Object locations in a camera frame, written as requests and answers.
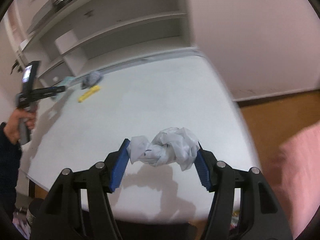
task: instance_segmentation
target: pink blanket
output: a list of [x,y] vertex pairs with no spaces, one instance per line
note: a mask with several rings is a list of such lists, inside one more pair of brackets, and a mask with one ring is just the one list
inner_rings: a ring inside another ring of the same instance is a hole
[[320,206],[320,122],[282,144],[277,156],[264,166],[264,175],[295,239]]

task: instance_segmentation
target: shelf board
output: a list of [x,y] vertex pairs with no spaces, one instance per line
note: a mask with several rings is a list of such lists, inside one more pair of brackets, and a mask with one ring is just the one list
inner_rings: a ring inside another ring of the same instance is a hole
[[61,56],[65,56],[68,53],[72,52],[75,49],[80,48],[81,46],[88,44],[92,41],[98,40],[104,36],[107,36],[109,34],[112,34],[114,32],[118,32],[121,30],[125,30],[137,25],[143,25],[151,22],[161,21],[161,20],[167,20],[167,19],[176,19],[176,18],[183,18],[186,17],[185,13],[181,13],[179,11],[174,12],[164,12],[164,13],[157,13],[152,15],[147,15],[143,17],[137,17],[135,19],[131,19],[128,21],[123,21],[121,23],[112,25],[108,28],[102,29],[101,31],[95,32],[91,34],[90,36],[79,40],[76,44],[74,44],[70,49],[65,51]]
[[64,62],[64,60],[61,56],[57,57],[56,59],[51,61],[47,66],[40,67],[40,69],[39,69],[40,71],[38,72],[37,77],[40,77],[41,75],[43,75],[47,71],[55,68],[56,66],[60,65],[63,62]]
[[55,26],[58,22],[60,22],[63,18],[68,16],[71,12],[75,11],[79,7],[88,3],[91,0],[72,0],[65,7],[59,10],[57,13],[52,15],[38,30],[36,30],[35,34],[25,45],[23,50],[28,48],[30,45],[34,44],[34,42],[39,41],[39,39],[46,34],[53,26]]
[[137,58],[149,57],[164,52],[177,51],[187,47],[189,47],[189,45],[181,36],[134,44],[89,59],[79,72],[78,77],[86,75],[91,71],[111,67]]

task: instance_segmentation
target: small display screen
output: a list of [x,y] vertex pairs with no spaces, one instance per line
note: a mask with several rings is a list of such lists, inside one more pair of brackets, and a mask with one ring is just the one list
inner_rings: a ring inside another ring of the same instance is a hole
[[27,83],[29,81],[29,76],[30,76],[30,72],[31,72],[31,66],[27,66],[23,72],[23,78],[22,78],[22,82],[23,83]]

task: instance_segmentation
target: person's arm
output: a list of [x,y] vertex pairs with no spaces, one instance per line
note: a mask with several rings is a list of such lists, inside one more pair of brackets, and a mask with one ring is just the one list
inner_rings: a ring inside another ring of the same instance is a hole
[[27,118],[28,128],[34,128],[36,113],[31,114],[21,109],[13,111],[8,123],[3,122],[0,125],[0,204],[11,220],[16,202],[15,187],[22,155],[18,142],[20,118]]

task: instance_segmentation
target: human hand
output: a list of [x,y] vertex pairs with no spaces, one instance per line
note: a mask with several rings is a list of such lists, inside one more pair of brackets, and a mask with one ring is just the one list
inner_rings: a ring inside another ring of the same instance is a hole
[[17,108],[12,112],[6,126],[3,129],[4,134],[12,144],[16,144],[17,141],[20,139],[20,131],[19,131],[20,118],[27,119],[26,125],[29,130],[32,130],[35,127],[36,111],[34,113],[29,113],[24,109]]

